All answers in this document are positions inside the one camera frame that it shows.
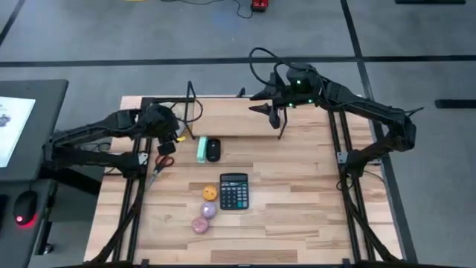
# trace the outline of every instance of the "black desk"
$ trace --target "black desk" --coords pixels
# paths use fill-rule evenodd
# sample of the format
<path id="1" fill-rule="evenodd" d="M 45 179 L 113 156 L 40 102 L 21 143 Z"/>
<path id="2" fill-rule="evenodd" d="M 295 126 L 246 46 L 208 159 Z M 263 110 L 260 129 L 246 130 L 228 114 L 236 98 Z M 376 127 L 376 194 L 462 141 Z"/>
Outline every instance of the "black desk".
<path id="1" fill-rule="evenodd" d="M 67 80 L 0 81 L 0 96 L 36 100 L 8 166 L 0 168 L 0 182 L 38 177 L 42 146 L 57 123 L 67 87 Z"/>
<path id="2" fill-rule="evenodd" d="M 37 214 L 33 224 L 20 227 L 13 219 L 13 204 L 18 195 L 28 190 L 30 183 L 31 189 L 38 194 Z M 50 211 L 47 209 L 48 201 L 55 195 L 56 186 L 57 183 L 50 179 L 33 182 L 3 182 L 0 184 L 0 194 L 6 194 L 10 197 L 0 229 L 0 266 L 28 266 L 35 245 L 36 247 L 42 246 L 41 243 L 36 241 L 40 229 L 43 229 L 48 222 L 46 220 Z"/>

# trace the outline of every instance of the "wooden tabletop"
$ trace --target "wooden tabletop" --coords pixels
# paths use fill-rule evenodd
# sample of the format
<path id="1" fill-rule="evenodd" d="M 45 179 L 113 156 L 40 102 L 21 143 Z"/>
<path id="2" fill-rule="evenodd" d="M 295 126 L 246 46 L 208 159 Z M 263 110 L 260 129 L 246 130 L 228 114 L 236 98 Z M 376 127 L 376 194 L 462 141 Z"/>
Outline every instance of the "wooden tabletop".
<path id="1" fill-rule="evenodd" d="M 121 108 L 138 107 L 140 99 L 124 97 Z M 352 259 L 342 195 L 335 188 L 338 171 L 327 112 L 309 105 L 288 114 L 280 141 L 220 138 L 217 163 L 197 164 L 198 139 L 177 144 L 175 164 L 146 193 L 135 263 L 143 258 L 151 264 L 339 264 L 342 258 Z M 355 148 L 372 143 L 367 120 L 351 114 L 347 120 Z M 112 142 L 114 152 L 131 149 L 129 139 Z M 156 156 L 153 151 L 150 157 Z M 378 167 L 366 170 L 381 175 Z M 190 222 L 199 216 L 203 187 L 217 185 L 219 175 L 228 172 L 248 174 L 250 208 L 219 210 L 210 230 L 195 234 Z M 99 252 L 117 227 L 125 185 L 121 176 L 104 177 L 85 260 Z M 383 182 L 365 173 L 361 185 L 372 229 L 401 257 Z M 361 235 L 359 240 L 364 252 Z"/>

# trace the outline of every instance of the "computer mouse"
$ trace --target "computer mouse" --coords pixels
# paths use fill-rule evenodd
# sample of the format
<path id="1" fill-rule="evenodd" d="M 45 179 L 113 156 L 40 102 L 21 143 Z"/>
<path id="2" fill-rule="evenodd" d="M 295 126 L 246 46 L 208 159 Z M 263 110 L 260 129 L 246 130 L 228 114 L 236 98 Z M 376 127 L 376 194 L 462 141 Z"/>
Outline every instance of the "computer mouse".
<path id="1" fill-rule="evenodd" d="M 13 206 L 13 217 L 16 224 L 22 226 L 29 223 L 36 212 L 38 194 L 35 191 L 25 191 L 15 200 Z"/>
<path id="2" fill-rule="evenodd" d="M 217 138 L 211 138 L 207 142 L 207 160 L 210 162 L 217 162 L 220 160 L 222 151 L 221 142 Z"/>

